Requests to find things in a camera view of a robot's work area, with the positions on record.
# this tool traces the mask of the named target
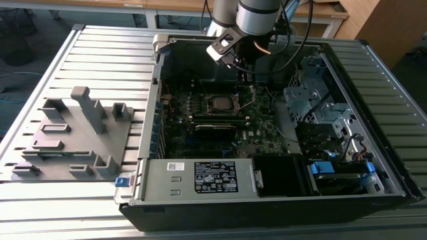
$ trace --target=wooden desk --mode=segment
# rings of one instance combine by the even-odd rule
[[[211,11],[214,1],[209,0]],[[23,9],[46,9],[61,11],[106,12],[145,14],[150,29],[159,28],[159,15],[201,17],[205,0],[0,0],[0,7]],[[315,3],[311,36],[334,38],[342,26],[343,20],[349,18],[346,12],[337,12],[329,3]],[[299,6],[293,18],[298,32],[305,33],[309,20],[309,4]]]
[[[97,1],[97,0],[2,0],[0,7],[5,6],[3,2],[14,3],[34,3],[34,4],[61,4],[77,5],[89,7],[110,7],[110,8],[142,8],[147,0],[115,0],[115,1]]]
[[[146,12],[154,11],[155,15],[201,17],[203,5],[205,0],[147,0],[145,8]],[[214,0],[209,0],[209,6],[213,11]],[[298,33],[301,34],[305,34],[306,23],[309,20],[309,9],[309,3],[301,5],[291,20]],[[334,38],[343,21],[349,19],[349,17],[350,14],[347,12],[337,12],[330,3],[315,3],[313,14],[314,24],[310,36]]]
[[[341,0],[351,14],[337,34],[365,39],[391,69],[427,29],[426,0]]]

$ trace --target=white sticker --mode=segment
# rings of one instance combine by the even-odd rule
[[[183,162],[169,162],[167,163],[169,171],[185,171],[185,163]]]
[[[126,7],[142,8],[143,5],[141,4],[123,4]]]
[[[346,19],[347,17],[346,16],[339,16],[339,15],[333,15],[331,18],[333,19]]]

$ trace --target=motherboard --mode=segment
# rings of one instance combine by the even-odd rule
[[[247,158],[282,153],[273,102],[277,92],[257,84],[163,84],[166,158]]]

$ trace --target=desk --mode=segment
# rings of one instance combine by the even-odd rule
[[[209,0],[211,11],[214,10],[214,0]],[[83,11],[105,13],[145,14],[147,17],[147,26],[150,29],[159,28],[159,15],[201,17],[205,0],[0,0],[2,7],[46,9],[61,11]],[[309,4],[299,6],[294,23],[307,23]],[[314,29],[319,32],[315,37],[334,38],[342,26],[343,20],[349,18],[349,13],[337,12],[329,3],[315,3],[314,7]]]

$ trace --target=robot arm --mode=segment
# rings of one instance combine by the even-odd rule
[[[286,16],[290,19],[301,0],[291,0],[287,3]],[[263,50],[269,48],[271,36],[278,34],[274,32],[274,27],[281,7],[282,0],[241,0],[239,3],[235,0],[215,1],[209,36],[221,36],[207,48],[207,53],[218,64],[226,63],[231,68],[239,63],[241,67],[242,65],[250,67],[258,58],[271,54]]]

